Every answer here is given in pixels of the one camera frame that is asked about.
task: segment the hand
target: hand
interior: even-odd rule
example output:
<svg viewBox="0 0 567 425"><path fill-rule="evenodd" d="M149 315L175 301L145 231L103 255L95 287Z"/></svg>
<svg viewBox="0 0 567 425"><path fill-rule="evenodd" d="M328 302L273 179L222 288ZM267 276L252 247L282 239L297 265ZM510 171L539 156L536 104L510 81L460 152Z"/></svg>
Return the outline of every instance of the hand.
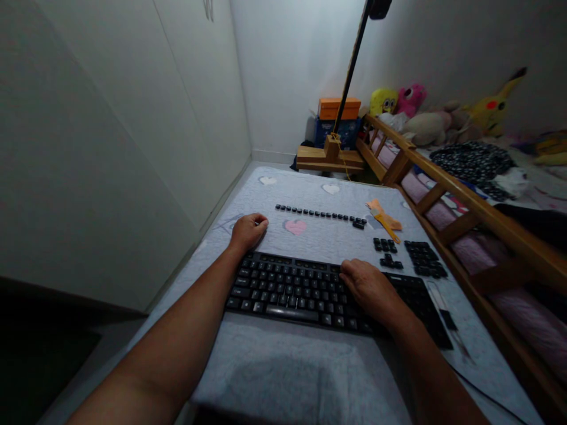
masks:
<svg viewBox="0 0 567 425"><path fill-rule="evenodd" d="M414 317L388 278L372 264L344 260L340 277L364 311L388 329Z"/></svg>
<svg viewBox="0 0 567 425"><path fill-rule="evenodd" d="M240 217L232 229L229 247L245 253L254 248L267 228L268 219L259 212Z"/></svg>

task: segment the wooden bed frame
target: wooden bed frame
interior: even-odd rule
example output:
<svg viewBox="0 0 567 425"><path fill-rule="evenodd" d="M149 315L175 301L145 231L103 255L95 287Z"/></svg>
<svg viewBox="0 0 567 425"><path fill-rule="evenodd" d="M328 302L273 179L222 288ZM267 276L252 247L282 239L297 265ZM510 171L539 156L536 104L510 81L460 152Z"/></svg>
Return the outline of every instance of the wooden bed frame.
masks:
<svg viewBox="0 0 567 425"><path fill-rule="evenodd" d="M384 134L376 152L372 152L378 131ZM518 223L497 211L453 176L415 151L416 147L380 120L366 115L363 119L364 138L358 138L356 147L383 185L398 189L435 247L458 280L464 293L491 333L498 348L510 364L516 377L532 399L538 412L547 423L566 423L567 390L551 373L534 350L516 330L499 314L485 295L519 287L538 280L562 294L567 294L567 261L551 246L538 239ZM399 148L387 169L378 161L386 139ZM401 186L404 176L414 165L419 166L437 184L415 204ZM445 194L452 193L469 210L447 228L437 231L425 218L425 213ZM514 257L473 276L462 266L449 245L484 224L500 239Z"/></svg>

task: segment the yellow tool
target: yellow tool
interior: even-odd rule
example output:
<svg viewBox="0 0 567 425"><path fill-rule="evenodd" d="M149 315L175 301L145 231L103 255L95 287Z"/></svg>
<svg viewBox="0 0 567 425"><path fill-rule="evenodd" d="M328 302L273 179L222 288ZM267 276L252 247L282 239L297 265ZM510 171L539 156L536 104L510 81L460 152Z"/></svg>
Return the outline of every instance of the yellow tool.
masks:
<svg viewBox="0 0 567 425"><path fill-rule="evenodd" d="M370 213L372 214L372 216L374 216L374 218L376 220L378 220L382 226L384 226L384 228L386 229L386 231L388 232L388 235L390 235L390 237L393 239L393 241L395 243L402 243L402 241L400 241L400 238L397 236L397 234L394 233L394 231L392 230L392 228L390 227L390 225L386 222L386 220L384 220L384 217L382 217L380 211L378 211L375 208L372 208L370 210Z"/></svg>

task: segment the table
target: table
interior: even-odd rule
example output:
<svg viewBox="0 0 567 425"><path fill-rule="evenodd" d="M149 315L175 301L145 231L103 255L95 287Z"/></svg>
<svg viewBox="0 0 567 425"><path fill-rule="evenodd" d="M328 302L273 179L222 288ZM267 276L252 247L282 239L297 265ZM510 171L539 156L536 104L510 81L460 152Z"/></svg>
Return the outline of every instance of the table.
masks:
<svg viewBox="0 0 567 425"><path fill-rule="evenodd" d="M211 226L129 348L226 248L233 224L244 214L260 212L269 219L259 251L334 264L360 258L378 266L383 253L375 252L372 238L389 237L364 204L375 198L402 222L403 231L398 233L402 241L429 241L396 189L257 168ZM276 204L354 215L369 223L359 230L348 221L279 211ZM305 225L297 226L296 220ZM403 245L393 256L402 261L405 274L415 276ZM447 361L526 422L542 423L456 280L452 276L438 279L435 290L448 304L474 364L463 358L450 333L455 350L443 352ZM517 423L465 387L492 423ZM392 341L235 313L224 316L192 401L273 423L410 424L413 414L408 377Z"/></svg>

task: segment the orange box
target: orange box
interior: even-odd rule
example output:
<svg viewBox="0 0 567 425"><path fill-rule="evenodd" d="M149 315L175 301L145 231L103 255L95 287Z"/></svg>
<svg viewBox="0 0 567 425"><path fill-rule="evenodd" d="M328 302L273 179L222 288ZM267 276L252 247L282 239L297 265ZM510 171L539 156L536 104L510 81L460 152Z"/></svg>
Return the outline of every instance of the orange box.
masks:
<svg viewBox="0 0 567 425"><path fill-rule="evenodd" d="M338 107L341 104L339 97L322 97L319 99L319 119L337 119ZM347 97L341 119L357 119L361 102L356 97Z"/></svg>

